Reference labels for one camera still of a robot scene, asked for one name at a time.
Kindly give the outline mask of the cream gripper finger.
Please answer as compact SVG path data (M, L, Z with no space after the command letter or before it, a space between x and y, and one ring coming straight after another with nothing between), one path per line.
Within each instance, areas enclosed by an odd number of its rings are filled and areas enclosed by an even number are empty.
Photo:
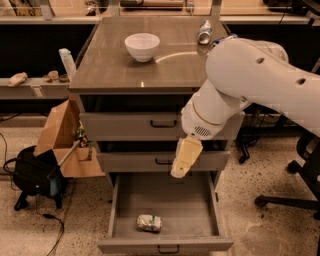
M202 149L200 140L192 137L180 138L170 174L175 178L183 178L196 162Z

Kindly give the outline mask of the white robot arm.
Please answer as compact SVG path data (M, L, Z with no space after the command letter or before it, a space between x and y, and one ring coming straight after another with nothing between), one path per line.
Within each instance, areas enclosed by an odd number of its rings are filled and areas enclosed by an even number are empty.
M206 60L207 80L181 111L187 137L178 141L171 175L184 177L233 115L252 103L270 108L320 136L320 76L290 65L281 46L233 38Z

